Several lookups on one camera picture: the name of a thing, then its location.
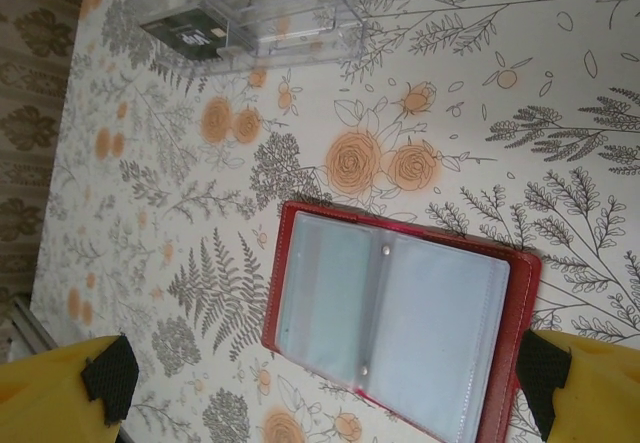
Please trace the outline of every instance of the red leather cover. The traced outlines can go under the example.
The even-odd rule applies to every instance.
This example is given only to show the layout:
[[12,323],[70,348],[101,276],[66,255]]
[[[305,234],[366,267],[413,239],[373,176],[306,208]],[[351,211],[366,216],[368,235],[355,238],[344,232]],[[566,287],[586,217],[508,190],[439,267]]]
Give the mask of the red leather cover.
[[[276,353],[280,353],[275,345],[280,300],[282,298],[287,256],[289,254],[289,245],[293,232],[293,221],[298,211],[346,222],[394,230],[435,243],[498,258],[509,263],[509,283],[502,311],[502,320],[500,321],[500,328],[498,330],[493,362],[491,364],[480,427],[476,438],[477,443],[504,441],[509,424],[511,405],[518,388],[515,374],[518,348],[522,334],[531,322],[533,306],[540,283],[540,271],[542,268],[540,259],[530,253],[504,248],[490,242],[471,241],[462,237],[442,234],[410,223],[356,213],[356,209],[349,211],[288,201],[282,208],[280,231],[278,233],[276,254],[271,275],[271,290],[269,292],[269,301],[267,303],[262,332],[262,344]],[[360,392],[360,394],[375,402],[370,396],[362,392]]]

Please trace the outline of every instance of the floral tablecloth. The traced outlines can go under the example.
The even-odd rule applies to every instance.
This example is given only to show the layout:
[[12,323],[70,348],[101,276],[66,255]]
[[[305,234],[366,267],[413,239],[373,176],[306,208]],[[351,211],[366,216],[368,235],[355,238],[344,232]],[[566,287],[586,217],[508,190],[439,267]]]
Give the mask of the floral tablecloth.
[[640,0],[361,6],[361,61],[188,80],[84,0],[33,308],[127,334],[136,441],[431,441],[261,347],[289,198],[535,248],[535,328],[640,347]]

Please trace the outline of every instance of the black card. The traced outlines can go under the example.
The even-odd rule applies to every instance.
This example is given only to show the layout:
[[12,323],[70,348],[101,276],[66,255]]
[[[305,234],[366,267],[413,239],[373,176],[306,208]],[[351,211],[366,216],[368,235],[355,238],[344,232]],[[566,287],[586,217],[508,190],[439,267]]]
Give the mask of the black card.
[[140,26],[185,58],[201,61],[220,58],[218,48],[224,48],[227,41],[223,20],[192,8]]

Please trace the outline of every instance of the clear plastic box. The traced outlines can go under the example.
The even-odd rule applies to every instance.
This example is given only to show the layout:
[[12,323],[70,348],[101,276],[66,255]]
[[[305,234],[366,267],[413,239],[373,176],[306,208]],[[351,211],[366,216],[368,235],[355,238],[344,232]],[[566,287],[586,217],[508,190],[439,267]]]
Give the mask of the clear plastic box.
[[[358,59],[364,49],[365,22],[355,1],[134,0],[138,21],[145,28],[187,13],[215,26],[209,27],[217,35],[213,53],[194,56],[191,48],[172,45],[176,51],[160,43],[158,63],[187,77]],[[205,33],[181,38],[187,46],[198,45],[213,39]]]

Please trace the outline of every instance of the open card holder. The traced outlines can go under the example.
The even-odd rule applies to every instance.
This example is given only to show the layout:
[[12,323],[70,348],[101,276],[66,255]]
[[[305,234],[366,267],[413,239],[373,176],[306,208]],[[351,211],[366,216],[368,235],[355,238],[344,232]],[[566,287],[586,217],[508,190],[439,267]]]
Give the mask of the open card holder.
[[286,202],[262,343],[446,443],[503,441],[541,263]]

